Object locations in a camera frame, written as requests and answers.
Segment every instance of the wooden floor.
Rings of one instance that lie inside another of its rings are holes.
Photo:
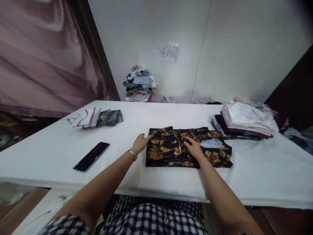
[[[0,206],[0,234],[11,235],[48,192],[49,189],[36,188],[17,204]]]
[[[29,192],[19,203],[0,206],[0,234],[11,235],[49,189],[36,188]],[[113,209],[115,202],[107,208]],[[223,227],[211,204],[203,203],[205,228],[210,235],[223,235]],[[285,208],[249,209],[265,235],[306,235],[313,234],[313,211]]]

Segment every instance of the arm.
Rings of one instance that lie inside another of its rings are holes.
[[[184,142],[185,146],[200,165],[206,194],[222,223],[230,228],[230,234],[263,234],[250,213],[204,156],[199,143],[185,138],[191,143]]]
[[[144,134],[140,134],[130,150],[138,154],[146,147],[150,139],[151,136],[144,138]],[[125,152],[78,191],[51,221],[62,215],[73,214],[79,216],[85,221],[89,229],[93,230],[105,206],[123,180],[133,161],[134,156],[129,152]]]

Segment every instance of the hand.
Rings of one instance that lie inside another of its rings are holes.
[[[200,144],[192,138],[189,138],[187,136],[184,136],[184,137],[186,140],[189,140],[189,142],[191,143],[190,145],[186,141],[184,141],[184,145],[187,147],[190,154],[197,160],[201,157],[204,157],[204,154],[200,148]]]
[[[141,133],[138,135],[137,139],[135,140],[133,147],[131,147],[131,151],[133,151],[136,155],[140,153],[141,150],[143,150],[146,146],[148,141],[151,139],[151,135],[149,135],[147,138],[144,137],[144,134]]]

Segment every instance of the person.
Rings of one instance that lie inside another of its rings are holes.
[[[200,145],[185,137],[190,154],[199,162],[206,194],[228,234],[263,234],[240,200],[206,159]],[[131,164],[151,136],[140,134],[132,148],[104,169],[51,219],[39,235],[87,235]],[[120,196],[99,234],[207,234],[201,203]]]

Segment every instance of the pink curtain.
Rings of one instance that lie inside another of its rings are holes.
[[[64,117],[110,100],[67,1],[0,1],[0,109]]]

